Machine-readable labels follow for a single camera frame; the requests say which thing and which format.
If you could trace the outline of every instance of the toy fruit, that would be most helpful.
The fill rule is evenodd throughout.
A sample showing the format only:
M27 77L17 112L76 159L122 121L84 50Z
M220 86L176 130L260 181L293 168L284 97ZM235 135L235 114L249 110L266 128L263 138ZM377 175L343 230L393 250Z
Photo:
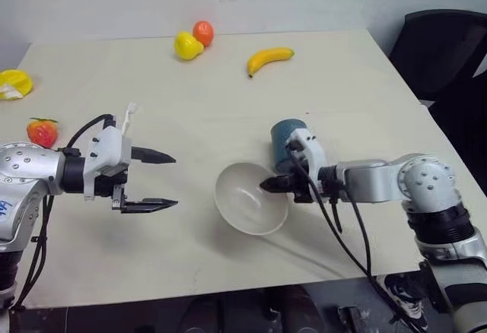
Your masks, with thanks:
M205 47L193 35L181 31L174 40L174 50L181 59L189 61L203 53Z
M284 61L294 55L294 50L289 48L264 49L252 55L247 62L247 73L249 77L259 71L263 65L274 61Z
M29 139L38 145L45 148L51 148L58 138L57 121L51 119L31 118L27 126L27 135Z
M213 33L212 25L208 21L198 21L193 27L193 35L203 43L203 46L209 46L215 34Z
M25 71L8 69L0 72L0 100L21 99L32 90L32 80Z

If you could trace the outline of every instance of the beige table surface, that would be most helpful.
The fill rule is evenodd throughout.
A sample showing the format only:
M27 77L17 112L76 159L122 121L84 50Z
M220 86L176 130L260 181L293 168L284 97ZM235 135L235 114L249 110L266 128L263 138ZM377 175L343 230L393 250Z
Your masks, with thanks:
M258 49L290 46L291 61L253 79L245 64ZM316 205L293 205L278 232L255 237L227 225L213 185L230 163L271 165L271 127L303 119L336 160L438 155L457 173L473 222L487 231L487 199L461 159L365 30L217 36L192 62L173 55L173 39L32 45L20 68L35 80L23 100L0 102L2 142L25 140L30 116L60 123L58 146L101 113L142 108L129 136L177 159L134 162L130 199L179 200L156 214L121 215L110 200L57 197L48 259L28 306L116 303L360 276ZM87 136L78 145L86 148ZM349 205L341 205L346 242L364 248ZM398 201L362 205L374 272L417 269L421 256ZM24 253L23 282L33 248Z

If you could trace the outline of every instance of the blue cup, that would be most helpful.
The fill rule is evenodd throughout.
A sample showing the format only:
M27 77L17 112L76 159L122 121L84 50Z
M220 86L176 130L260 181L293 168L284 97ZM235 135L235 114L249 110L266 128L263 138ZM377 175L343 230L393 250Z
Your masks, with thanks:
M271 129L274 168L277 173L290 173L292 161L286 152L286 141L295 129L307 128L306 123L299 119L286 119L275 124Z

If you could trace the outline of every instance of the white bowl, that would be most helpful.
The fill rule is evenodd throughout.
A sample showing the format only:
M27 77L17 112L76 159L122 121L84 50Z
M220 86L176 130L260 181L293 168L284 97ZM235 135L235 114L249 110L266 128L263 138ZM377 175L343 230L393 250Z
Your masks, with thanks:
M274 176L254 163L235 163L221 171L215 185L215 203L235 229L263 236L279 229L288 217L288 196L271 194L259 184Z

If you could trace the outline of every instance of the strawberry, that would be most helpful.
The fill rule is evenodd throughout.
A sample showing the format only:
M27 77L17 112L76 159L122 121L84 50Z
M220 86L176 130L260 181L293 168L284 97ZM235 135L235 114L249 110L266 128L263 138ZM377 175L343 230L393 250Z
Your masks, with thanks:
M52 119L31 118L27 126L27 135L29 139L45 148L51 148L58 138L57 121Z

